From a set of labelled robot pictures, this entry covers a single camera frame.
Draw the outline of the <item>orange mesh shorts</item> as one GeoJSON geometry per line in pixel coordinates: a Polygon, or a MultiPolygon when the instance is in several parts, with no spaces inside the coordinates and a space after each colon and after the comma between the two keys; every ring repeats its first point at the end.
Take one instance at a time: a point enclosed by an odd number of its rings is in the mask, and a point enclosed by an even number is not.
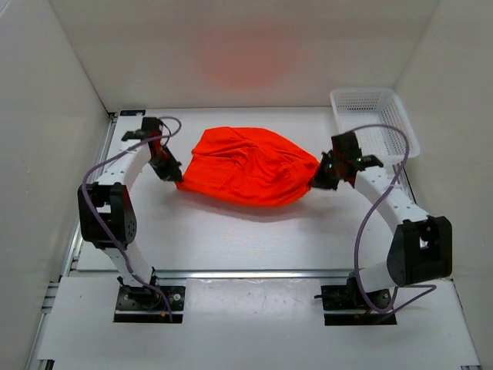
{"type": "Polygon", "coordinates": [[[213,127],[176,188],[236,205],[284,207],[310,190],[318,167],[315,156],[268,129],[213,127]]]}

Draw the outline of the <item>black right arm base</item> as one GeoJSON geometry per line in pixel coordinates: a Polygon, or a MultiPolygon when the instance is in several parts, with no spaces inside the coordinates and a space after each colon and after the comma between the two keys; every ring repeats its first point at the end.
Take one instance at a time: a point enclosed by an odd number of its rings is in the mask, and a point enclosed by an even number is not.
{"type": "Polygon", "coordinates": [[[391,306],[389,312],[379,312],[371,308],[363,299],[357,286],[354,273],[337,277],[322,277],[320,292],[314,295],[322,303],[325,326],[379,326],[396,325],[394,303],[397,294],[394,289],[367,292],[371,303],[383,310],[391,306]]]}

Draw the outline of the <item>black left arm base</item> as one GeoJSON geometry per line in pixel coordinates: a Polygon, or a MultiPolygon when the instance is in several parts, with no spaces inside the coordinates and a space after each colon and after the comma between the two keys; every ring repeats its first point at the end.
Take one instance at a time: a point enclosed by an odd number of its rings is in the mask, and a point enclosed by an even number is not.
{"type": "Polygon", "coordinates": [[[113,321],[115,323],[182,324],[186,300],[186,287],[179,285],[160,285],[169,306],[155,291],[143,286],[132,287],[121,277],[116,299],[113,321]]]}

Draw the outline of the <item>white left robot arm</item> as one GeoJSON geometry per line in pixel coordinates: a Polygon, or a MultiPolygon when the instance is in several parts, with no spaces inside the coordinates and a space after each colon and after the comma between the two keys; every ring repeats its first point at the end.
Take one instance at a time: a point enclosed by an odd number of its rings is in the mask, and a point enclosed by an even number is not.
{"type": "Polygon", "coordinates": [[[122,143],[118,153],[96,165],[102,168],[91,183],[85,175],[78,189],[82,239],[102,251],[120,273],[122,284],[136,288],[135,299],[144,308],[160,303],[161,289],[153,283],[154,269],[136,243],[137,219],[130,190],[145,166],[151,166],[163,181],[180,181],[180,163],[162,138],[122,143]]]}

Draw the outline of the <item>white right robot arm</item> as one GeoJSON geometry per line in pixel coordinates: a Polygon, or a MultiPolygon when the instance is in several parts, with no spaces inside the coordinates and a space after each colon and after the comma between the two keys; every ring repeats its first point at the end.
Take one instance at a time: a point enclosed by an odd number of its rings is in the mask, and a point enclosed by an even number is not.
{"type": "Polygon", "coordinates": [[[370,201],[370,212],[377,211],[393,232],[382,262],[354,268],[357,282],[346,289],[350,305],[367,306],[374,298],[374,291],[451,276],[452,226],[448,218],[434,217],[413,203],[391,182],[383,164],[373,155],[344,159],[331,151],[323,153],[311,186],[336,190],[341,181],[349,183],[370,201]]]}

